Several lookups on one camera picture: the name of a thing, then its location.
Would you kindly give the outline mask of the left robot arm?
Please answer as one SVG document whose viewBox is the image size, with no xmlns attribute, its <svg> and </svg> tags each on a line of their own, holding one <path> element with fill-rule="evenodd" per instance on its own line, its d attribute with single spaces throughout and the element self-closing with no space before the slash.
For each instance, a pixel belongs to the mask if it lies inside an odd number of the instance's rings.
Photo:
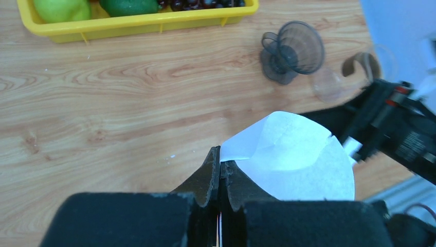
<svg viewBox="0 0 436 247">
<path fill-rule="evenodd" d="M 434 246 L 435 227 L 384 201 L 280 201 L 212 147 L 169 193 L 82 192 L 41 246 Z"/>
</svg>

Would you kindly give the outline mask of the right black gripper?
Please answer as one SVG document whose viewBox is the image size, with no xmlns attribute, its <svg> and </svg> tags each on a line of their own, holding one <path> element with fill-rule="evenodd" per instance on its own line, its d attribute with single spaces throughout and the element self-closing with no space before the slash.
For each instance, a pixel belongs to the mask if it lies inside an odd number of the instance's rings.
<svg viewBox="0 0 436 247">
<path fill-rule="evenodd" d="M 434 184 L 435 114 L 410 98 L 413 91 L 408 82 L 376 79 L 346 104 L 300 115 L 340 136 L 341 143 L 349 137 L 360 142 L 356 161 L 380 151 Z"/>
</svg>

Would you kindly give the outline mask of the white paper coffee filter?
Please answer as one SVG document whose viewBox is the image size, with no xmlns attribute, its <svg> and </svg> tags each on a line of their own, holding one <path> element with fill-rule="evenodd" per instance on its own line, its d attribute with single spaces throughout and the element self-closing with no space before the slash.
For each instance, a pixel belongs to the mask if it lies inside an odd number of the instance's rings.
<svg viewBox="0 0 436 247">
<path fill-rule="evenodd" d="M 355 199 L 350 158 L 327 128 L 298 114 L 275 111 L 221 145 L 256 185 L 279 200 Z"/>
</svg>

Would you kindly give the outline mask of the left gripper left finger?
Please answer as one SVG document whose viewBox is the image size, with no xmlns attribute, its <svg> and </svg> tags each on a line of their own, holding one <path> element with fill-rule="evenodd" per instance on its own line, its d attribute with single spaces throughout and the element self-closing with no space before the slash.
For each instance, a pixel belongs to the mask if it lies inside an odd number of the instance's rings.
<svg viewBox="0 0 436 247">
<path fill-rule="evenodd" d="M 171 192 L 81 192 L 58 208 L 41 246 L 215 246 L 219 147 Z"/>
</svg>

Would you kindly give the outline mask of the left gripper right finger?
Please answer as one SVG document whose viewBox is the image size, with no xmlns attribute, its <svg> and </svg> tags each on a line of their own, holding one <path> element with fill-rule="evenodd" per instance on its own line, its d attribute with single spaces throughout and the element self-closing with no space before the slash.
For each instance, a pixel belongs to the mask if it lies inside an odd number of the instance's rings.
<svg viewBox="0 0 436 247">
<path fill-rule="evenodd" d="M 382 202 L 280 201 L 221 163 L 223 246 L 393 246 Z"/>
</svg>

